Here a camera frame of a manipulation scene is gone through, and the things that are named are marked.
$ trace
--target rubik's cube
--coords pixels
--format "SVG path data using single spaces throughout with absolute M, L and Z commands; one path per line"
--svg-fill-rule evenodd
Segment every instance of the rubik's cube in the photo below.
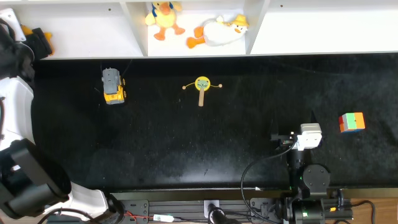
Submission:
M 365 129 L 365 121 L 361 112 L 346 113 L 343 116 L 340 116 L 338 121 L 340 123 L 340 131 L 342 133 Z

